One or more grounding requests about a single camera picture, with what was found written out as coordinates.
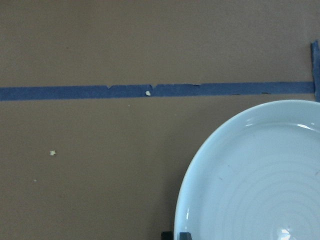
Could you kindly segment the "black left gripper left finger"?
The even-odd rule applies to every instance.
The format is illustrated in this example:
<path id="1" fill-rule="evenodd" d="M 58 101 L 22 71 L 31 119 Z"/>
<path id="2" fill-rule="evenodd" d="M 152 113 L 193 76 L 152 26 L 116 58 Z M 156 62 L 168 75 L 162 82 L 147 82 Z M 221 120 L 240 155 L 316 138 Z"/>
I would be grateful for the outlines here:
<path id="1" fill-rule="evenodd" d="M 173 240 L 173 232 L 172 231 L 163 231 L 160 235 L 161 240 Z"/>

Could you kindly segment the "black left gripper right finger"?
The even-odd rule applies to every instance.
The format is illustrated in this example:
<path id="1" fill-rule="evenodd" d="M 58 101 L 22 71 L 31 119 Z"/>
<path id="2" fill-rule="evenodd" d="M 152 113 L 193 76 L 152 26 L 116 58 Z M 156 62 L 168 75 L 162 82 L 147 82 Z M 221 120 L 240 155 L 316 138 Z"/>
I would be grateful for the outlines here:
<path id="1" fill-rule="evenodd" d="M 179 240 L 192 240 L 192 235 L 190 232 L 180 232 Z"/>

